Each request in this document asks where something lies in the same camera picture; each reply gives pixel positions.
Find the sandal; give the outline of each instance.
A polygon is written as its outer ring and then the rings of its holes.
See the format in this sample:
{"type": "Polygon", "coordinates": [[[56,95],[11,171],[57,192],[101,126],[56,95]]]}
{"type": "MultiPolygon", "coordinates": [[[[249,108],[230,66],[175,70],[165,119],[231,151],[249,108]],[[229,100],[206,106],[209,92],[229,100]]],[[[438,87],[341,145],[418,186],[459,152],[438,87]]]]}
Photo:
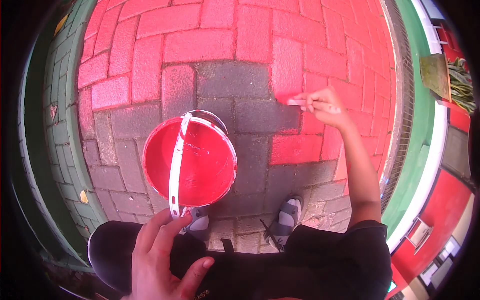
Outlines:
{"type": "Polygon", "coordinates": [[[292,216],[293,220],[294,220],[294,226],[293,227],[290,227],[290,226],[287,226],[287,225],[282,225],[278,222],[278,219],[280,217],[280,212],[278,213],[278,216],[276,217],[276,219],[272,222],[272,224],[270,225],[270,227],[268,228],[269,230],[268,231],[265,231],[264,233],[264,240],[267,244],[270,244],[272,247],[275,247],[275,248],[278,248],[276,245],[275,245],[275,242],[273,241],[272,237],[270,236],[270,233],[276,237],[278,237],[278,243],[280,244],[279,246],[281,248],[283,248],[282,246],[282,243],[280,243],[281,239],[283,237],[288,237],[290,236],[290,234],[292,234],[293,232],[293,229],[297,226],[298,222],[301,220],[301,218],[303,217],[303,214],[304,212],[302,211],[301,215],[300,215],[300,220],[298,218],[298,207],[296,205],[291,205],[288,203],[289,200],[291,199],[294,199],[294,200],[298,200],[300,201],[300,206],[301,206],[301,209],[303,210],[304,208],[304,203],[303,203],[303,198],[298,196],[298,195],[294,195],[294,196],[289,196],[287,197],[287,199],[282,203],[281,207],[280,207],[280,211],[281,212],[284,212],[290,216],[292,216]]]}
{"type": "Polygon", "coordinates": [[[183,228],[184,232],[190,233],[195,238],[197,238],[198,240],[201,240],[203,242],[206,242],[210,239],[210,228],[202,229],[202,230],[191,230],[191,227],[192,227],[193,224],[195,224],[195,222],[197,222],[198,220],[200,220],[202,218],[207,218],[206,221],[207,222],[209,221],[208,220],[208,207],[209,207],[209,205],[202,206],[202,207],[193,207],[191,209],[191,214],[192,214],[192,217],[193,217],[193,221],[190,223],[190,225],[183,228]]]}

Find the yellow leaf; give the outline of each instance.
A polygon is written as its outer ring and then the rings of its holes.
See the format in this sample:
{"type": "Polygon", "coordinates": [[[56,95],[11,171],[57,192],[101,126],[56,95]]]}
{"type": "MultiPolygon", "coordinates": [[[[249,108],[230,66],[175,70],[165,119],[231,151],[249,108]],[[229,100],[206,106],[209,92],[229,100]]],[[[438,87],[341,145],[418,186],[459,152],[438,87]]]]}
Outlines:
{"type": "Polygon", "coordinates": [[[80,193],[80,200],[82,200],[83,203],[88,203],[88,198],[87,198],[87,194],[85,193],[85,191],[82,191],[80,193]]]}
{"type": "Polygon", "coordinates": [[[57,33],[60,31],[60,28],[63,26],[63,24],[65,24],[65,22],[67,21],[67,18],[68,18],[68,14],[66,16],[63,17],[63,19],[60,20],[59,24],[57,25],[57,28],[55,28],[55,33],[53,34],[53,36],[56,36],[57,33]]]}

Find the fallen leaf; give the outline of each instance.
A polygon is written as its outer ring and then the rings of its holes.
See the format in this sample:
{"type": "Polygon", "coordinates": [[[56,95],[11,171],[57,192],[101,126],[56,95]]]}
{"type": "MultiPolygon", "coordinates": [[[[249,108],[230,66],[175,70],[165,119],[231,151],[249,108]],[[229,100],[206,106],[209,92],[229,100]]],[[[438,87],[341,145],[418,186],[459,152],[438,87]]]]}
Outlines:
{"type": "Polygon", "coordinates": [[[57,108],[58,107],[59,107],[58,105],[50,106],[50,116],[52,117],[52,121],[53,121],[53,119],[55,119],[55,116],[57,115],[57,108]]]}
{"type": "Polygon", "coordinates": [[[85,191],[82,191],[80,193],[80,200],[83,202],[83,203],[88,203],[88,198],[87,198],[87,194],[85,193],[85,191]]]}

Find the metal grate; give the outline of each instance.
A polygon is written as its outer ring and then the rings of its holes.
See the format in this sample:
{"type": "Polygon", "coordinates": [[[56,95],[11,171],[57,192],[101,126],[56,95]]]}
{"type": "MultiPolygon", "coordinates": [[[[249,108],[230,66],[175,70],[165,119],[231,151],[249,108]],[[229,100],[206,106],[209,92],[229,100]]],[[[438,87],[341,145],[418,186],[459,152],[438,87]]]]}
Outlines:
{"type": "Polygon", "coordinates": [[[400,108],[402,120],[401,128],[398,137],[395,161],[387,185],[383,192],[381,201],[382,214],[392,199],[398,179],[402,173],[405,157],[407,156],[408,144],[410,142],[410,135],[412,132],[413,109],[415,104],[415,82],[413,78],[413,64],[410,50],[410,43],[408,41],[407,31],[403,24],[400,10],[398,9],[395,0],[385,0],[388,12],[393,23],[393,34],[396,35],[398,47],[400,49],[400,59],[402,68],[402,102],[403,106],[400,108]]]}

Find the brick paving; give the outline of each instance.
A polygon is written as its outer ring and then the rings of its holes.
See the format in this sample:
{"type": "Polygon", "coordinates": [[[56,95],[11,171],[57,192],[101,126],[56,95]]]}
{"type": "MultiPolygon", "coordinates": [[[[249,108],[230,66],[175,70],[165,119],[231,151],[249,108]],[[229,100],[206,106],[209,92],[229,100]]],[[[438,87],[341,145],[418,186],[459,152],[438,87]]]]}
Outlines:
{"type": "Polygon", "coordinates": [[[168,207],[141,169],[146,137],[206,109],[226,124],[239,162],[212,206],[211,249],[223,237],[239,252],[271,252],[258,218],[271,222],[291,192],[306,201],[303,224],[344,232],[340,134],[281,103],[335,87],[381,174],[396,107],[392,49],[379,0],[100,0],[78,89],[84,156],[106,215],[145,223],[168,207]]]}

